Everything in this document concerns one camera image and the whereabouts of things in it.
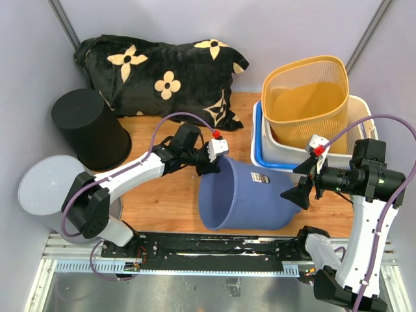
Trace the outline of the blue bucket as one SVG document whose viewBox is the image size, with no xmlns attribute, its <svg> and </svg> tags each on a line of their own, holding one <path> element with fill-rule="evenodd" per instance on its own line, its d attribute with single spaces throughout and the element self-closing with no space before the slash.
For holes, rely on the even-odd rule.
<svg viewBox="0 0 416 312">
<path fill-rule="evenodd" d="M 282 172 L 222 157 L 219 173 L 202 176 L 198 208 L 207 229 L 278 230 L 301 208 L 280 194 L 294 187 Z"/>
</svg>

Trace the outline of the yellow slatted basket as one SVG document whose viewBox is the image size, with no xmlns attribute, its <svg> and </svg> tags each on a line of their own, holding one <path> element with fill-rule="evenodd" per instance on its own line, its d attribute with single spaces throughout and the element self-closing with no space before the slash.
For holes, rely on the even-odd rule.
<svg viewBox="0 0 416 312">
<path fill-rule="evenodd" d="M 281 66 L 264 80 L 262 112 L 280 144 L 305 148 L 312 135 L 333 138 L 347 126 L 348 75 L 331 55 Z"/>
</svg>

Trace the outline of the black large bucket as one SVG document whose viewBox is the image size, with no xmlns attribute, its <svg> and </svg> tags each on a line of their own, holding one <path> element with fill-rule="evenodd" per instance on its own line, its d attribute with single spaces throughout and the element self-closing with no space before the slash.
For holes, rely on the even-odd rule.
<svg viewBox="0 0 416 312">
<path fill-rule="evenodd" d="M 88 169 L 104 172 L 121 165 L 131 137 L 99 92 L 81 88 L 58 98 L 51 118 L 77 158 Z"/>
</svg>

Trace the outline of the grey bucket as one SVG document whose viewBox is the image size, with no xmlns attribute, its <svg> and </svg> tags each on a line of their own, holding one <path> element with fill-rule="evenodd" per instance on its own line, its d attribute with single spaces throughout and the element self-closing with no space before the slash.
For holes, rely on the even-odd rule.
<svg viewBox="0 0 416 312">
<path fill-rule="evenodd" d="M 97 237 L 86 239 L 82 235 L 67 237 L 62 231 L 62 211 L 64 200 L 69 194 L 75 178 L 81 173 L 89 173 L 83 164 L 69 155 L 56 155 L 35 164 L 21 180 L 18 198 L 21 206 L 35 219 L 58 232 L 72 244 L 92 244 L 106 239 L 118 246 L 125 246 L 133 237 L 133 231 L 120 220 L 122 201 L 110 197 L 109 220 L 105 229 Z"/>
</svg>

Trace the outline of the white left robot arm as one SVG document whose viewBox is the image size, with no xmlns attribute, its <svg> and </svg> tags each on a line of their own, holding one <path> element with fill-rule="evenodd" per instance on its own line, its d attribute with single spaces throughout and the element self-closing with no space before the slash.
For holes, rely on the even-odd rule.
<svg viewBox="0 0 416 312">
<path fill-rule="evenodd" d="M 62 231 L 67 237 L 66 221 L 85 239 L 99 238 L 116 245 L 125 257 L 134 256 L 139 249 L 138 234 L 127 223 L 109 214 L 111 204 L 123 194 L 152 179 L 174 173 L 186 166 L 195 167 L 198 175 L 218 173 L 218 160 L 228 154 L 229 146 L 218 131 L 213 139 L 203 140 L 200 128 L 193 124 L 180 125 L 176 134 L 160 144 L 150 144 L 141 157 L 108 172 L 76 176 L 62 205 Z"/>
</svg>

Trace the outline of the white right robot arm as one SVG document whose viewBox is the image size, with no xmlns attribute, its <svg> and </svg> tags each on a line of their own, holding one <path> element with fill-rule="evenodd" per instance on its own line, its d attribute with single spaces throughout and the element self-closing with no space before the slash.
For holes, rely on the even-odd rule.
<svg viewBox="0 0 416 312">
<path fill-rule="evenodd" d="M 404 195 L 400 193 L 391 205 L 387 202 L 406 177 L 387 168 L 385 142 L 357 140 L 347 170 L 328 166 L 326 143 L 322 136 L 311 137 L 306 148 L 309 158 L 293 170 L 301 175 L 299 182 L 281 197 L 308 209 L 312 190 L 317 199 L 326 190 L 347 194 L 354 210 L 352 231 L 342 259 L 328 233 L 309 226 L 298 232 L 295 254 L 314 262 L 317 300 L 351 311 L 386 311 L 387 304 L 380 298 L 380 265 L 388 231 Z"/>
</svg>

